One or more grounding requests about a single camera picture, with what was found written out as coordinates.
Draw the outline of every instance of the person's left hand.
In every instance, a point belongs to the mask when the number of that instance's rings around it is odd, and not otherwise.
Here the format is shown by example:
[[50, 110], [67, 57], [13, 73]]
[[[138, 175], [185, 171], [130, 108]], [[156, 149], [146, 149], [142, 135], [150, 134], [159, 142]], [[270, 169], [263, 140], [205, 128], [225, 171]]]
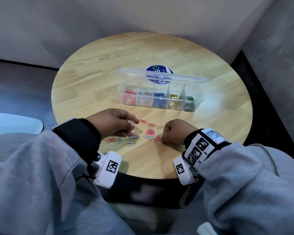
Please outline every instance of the person's left hand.
[[135, 124], [139, 123], [134, 115], [120, 109], [103, 110], [86, 119], [96, 127], [101, 139], [108, 136], [130, 137], [133, 135], [131, 130], [135, 128], [135, 125], [128, 120], [132, 120]]

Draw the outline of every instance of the wall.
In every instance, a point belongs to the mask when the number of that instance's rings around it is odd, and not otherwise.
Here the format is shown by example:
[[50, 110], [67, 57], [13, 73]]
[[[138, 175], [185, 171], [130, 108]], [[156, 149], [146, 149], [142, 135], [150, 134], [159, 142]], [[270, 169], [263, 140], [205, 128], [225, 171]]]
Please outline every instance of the wall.
[[60, 67], [96, 39], [177, 35], [235, 58], [272, 0], [0, 0], [0, 59]]
[[294, 0], [273, 2], [243, 52], [294, 141]]

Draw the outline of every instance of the white wall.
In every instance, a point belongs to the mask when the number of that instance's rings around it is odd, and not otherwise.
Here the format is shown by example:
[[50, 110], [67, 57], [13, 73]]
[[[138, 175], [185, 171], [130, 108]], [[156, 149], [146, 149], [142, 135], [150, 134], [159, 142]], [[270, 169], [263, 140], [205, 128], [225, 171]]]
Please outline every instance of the white wall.
[[118, 33], [177, 35], [228, 63], [272, 0], [0, 0], [0, 59], [60, 67]]

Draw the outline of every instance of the clear plastic box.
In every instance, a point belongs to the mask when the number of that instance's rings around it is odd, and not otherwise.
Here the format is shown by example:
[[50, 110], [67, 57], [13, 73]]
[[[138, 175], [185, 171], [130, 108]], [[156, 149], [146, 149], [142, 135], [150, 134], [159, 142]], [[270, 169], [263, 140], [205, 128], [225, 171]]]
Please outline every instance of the clear plastic box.
[[119, 68], [122, 103], [170, 110], [195, 111], [205, 100], [201, 84], [211, 78]]

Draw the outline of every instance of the round wooden table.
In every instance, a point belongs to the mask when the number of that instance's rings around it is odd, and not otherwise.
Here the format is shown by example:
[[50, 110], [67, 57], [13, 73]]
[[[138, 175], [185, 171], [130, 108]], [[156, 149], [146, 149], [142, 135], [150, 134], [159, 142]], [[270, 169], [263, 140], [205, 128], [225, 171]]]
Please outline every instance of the round wooden table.
[[[118, 93], [119, 67], [146, 70], [152, 65], [169, 67], [174, 74], [212, 78], [202, 85], [205, 101], [195, 112], [126, 106]], [[83, 118], [107, 108], [134, 113], [156, 124], [162, 133], [169, 120], [183, 119], [197, 128], [211, 127], [231, 142], [243, 143], [253, 117], [251, 99], [236, 72], [220, 57], [198, 44], [167, 34], [134, 32], [96, 40], [71, 55], [52, 86], [52, 108], [58, 123]], [[122, 155], [120, 172], [152, 179], [177, 178], [173, 159], [184, 146], [155, 143], [142, 136], [147, 125], [133, 130], [141, 134], [136, 146], [101, 142], [99, 151]]]

